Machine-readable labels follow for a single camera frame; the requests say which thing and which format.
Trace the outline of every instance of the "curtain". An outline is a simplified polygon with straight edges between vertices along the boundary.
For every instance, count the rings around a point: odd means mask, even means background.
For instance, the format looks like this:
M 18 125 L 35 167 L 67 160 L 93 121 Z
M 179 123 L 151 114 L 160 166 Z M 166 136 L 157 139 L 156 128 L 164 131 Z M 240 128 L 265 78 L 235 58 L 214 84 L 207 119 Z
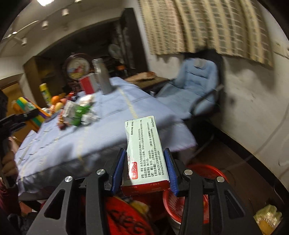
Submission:
M 139 0 L 151 54 L 214 48 L 273 66 L 270 40 L 255 0 Z

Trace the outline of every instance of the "chair armrest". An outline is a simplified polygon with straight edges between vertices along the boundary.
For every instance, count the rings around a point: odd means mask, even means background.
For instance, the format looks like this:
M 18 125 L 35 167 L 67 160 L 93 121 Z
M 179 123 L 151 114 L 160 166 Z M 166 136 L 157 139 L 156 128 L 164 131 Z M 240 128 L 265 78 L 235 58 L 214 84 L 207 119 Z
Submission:
M 199 99 L 197 99 L 196 102 L 191 107 L 191 112 L 190 112 L 191 115 L 194 114 L 194 111 L 200 102 L 202 102 L 203 100 L 208 98 L 211 94 L 218 94 L 218 92 L 220 92 L 223 88 L 224 88 L 224 85 L 220 84 L 215 89 L 213 89 L 213 90 L 209 91 L 207 94 L 205 94 L 203 97 L 200 97 Z
M 169 82 L 162 82 L 159 85 L 156 85 L 154 88 L 150 89 L 150 91 L 152 91 L 154 93 L 154 97 L 161 91 L 161 89 L 163 89 L 163 87 L 167 84 L 174 84 L 174 79 L 170 80 Z
M 174 84 L 175 83 L 176 78 L 173 78 L 169 81 L 170 84 Z

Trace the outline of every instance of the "metal screw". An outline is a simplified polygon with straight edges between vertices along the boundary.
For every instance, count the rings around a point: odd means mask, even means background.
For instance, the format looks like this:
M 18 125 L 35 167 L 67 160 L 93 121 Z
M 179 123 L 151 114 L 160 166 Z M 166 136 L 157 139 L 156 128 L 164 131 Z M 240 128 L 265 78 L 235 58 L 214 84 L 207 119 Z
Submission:
M 223 183 L 225 181 L 225 179 L 222 176 L 218 176 L 217 177 L 217 181 L 220 182 L 220 183 Z
M 186 169 L 184 171 L 184 173 L 185 173 L 185 175 L 192 175 L 193 174 L 193 172 L 191 170 L 189 170 L 189 169 Z
M 73 180 L 73 177 L 72 176 L 66 176 L 65 177 L 65 182 L 70 182 Z
M 96 171 L 96 173 L 97 173 L 98 175 L 103 175 L 103 174 L 105 173 L 105 170 L 104 170 L 104 169 L 98 169 L 98 170 Z

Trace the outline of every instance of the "clock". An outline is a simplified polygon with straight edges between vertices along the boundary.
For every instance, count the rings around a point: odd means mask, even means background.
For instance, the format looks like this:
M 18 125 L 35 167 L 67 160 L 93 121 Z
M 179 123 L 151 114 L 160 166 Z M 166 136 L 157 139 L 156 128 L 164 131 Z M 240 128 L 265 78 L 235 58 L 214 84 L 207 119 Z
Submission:
M 72 90 L 79 92 L 82 89 L 78 79 L 94 72 L 92 58 L 84 53 L 72 54 L 64 62 L 62 71 L 67 79 L 68 85 L 72 88 Z

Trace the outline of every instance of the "person's hand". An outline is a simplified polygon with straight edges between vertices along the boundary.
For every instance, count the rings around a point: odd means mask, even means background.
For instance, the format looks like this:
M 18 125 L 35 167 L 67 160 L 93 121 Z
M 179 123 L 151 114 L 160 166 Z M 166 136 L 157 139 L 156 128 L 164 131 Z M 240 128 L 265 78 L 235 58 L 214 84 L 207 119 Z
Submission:
M 18 177 L 18 168 L 12 151 L 9 151 L 2 159 L 2 166 L 2 172 L 5 176 L 12 176 L 13 178 Z

